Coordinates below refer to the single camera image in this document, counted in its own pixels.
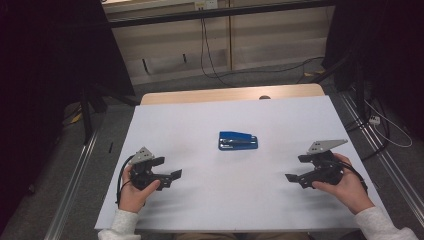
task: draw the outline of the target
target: white tabletop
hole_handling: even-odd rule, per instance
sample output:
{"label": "white tabletop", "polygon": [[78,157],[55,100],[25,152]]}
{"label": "white tabletop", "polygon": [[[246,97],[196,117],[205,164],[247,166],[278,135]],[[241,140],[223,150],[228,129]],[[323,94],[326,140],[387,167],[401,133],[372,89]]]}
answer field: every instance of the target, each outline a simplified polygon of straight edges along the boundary
{"label": "white tabletop", "polygon": [[[251,133],[259,148],[218,150],[219,131]],[[116,183],[123,162],[146,146],[165,164],[153,172],[183,169],[171,188],[155,192],[140,212],[137,229],[161,232],[321,231],[356,228],[333,196],[289,183],[314,141],[348,139],[333,149],[350,158],[385,210],[327,96],[280,100],[143,105],[136,107],[96,229],[111,226]]]}

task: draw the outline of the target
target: human hand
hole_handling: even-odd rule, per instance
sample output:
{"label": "human hand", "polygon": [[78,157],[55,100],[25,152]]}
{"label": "human hand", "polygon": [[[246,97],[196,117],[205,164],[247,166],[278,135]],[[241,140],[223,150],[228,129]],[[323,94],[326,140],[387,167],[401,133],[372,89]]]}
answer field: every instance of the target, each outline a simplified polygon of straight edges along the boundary
{"label": "human hand", "polygon": [[[334,153],[339,160],[352,165],[349,159],[341,154]],[[342,202],[353,214],[374,207],[374,203],[368,197],[362,187],[359,178],[349,169],[343,169],[343,178],[337,185],[331,185],[323,182],[313,182],[312,186],[321,191],[334,195]]]}
{"label": "human hand", "polygon": [[122,173],[122,182],[124,186],[121,189],[121,199],[119,201],[119,209],[138,213],[144,206],[147,197],[150,196],[160,185],[159,180],[153,181],[143,191],[134,187],[130,181],[131,166],[127,166]]}

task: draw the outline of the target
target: black horizontal bar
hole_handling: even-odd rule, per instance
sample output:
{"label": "black horizontal bar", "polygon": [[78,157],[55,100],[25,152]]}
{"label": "black horizontal bar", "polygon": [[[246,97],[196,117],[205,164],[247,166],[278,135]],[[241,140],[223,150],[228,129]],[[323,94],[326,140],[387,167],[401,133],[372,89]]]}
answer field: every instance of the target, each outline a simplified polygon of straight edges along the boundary
{"label": "black horizontal bar", "polygon": [[247,7],[219,8],[204,11],[174,13],[152,17],[126,18],[111,20],[108,24],[111,28],[149,25],[156,23],[177,22],[202,18],[227,17],[254,13],[278,12],[296,9],[327,7],[335,5],[337,0],[307,0],[297,2],[276,3]]}

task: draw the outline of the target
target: sleeve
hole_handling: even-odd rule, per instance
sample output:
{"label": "sleeve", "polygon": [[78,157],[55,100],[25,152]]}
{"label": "sleeve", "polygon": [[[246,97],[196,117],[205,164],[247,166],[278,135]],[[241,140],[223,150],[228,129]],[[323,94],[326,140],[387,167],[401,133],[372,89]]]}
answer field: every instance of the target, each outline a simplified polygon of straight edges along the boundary
{"label": "sleeve", "polygon": [[140,240],[140,235],[134,235],[137,221],[138,214],[118,209],[115,212],[112,226],[100,231],[98,237],[100,240]]}
{"label": "sleeve", "polygon": [[418,240],[411,229],[397,229],[378,207],[358,213],[355,221],[368,240]]}

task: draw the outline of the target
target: blue stapler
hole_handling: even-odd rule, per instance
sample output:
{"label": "blue stapler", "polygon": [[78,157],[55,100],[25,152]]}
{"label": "blue stapler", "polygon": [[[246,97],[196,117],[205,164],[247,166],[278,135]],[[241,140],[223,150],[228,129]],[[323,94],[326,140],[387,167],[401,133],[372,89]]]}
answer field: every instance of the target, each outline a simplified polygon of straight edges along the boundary
{"label": "blue stapler", "polygon": [[247,133],[219,132],[218,148],[221,151],[257,149],[258,138]]}

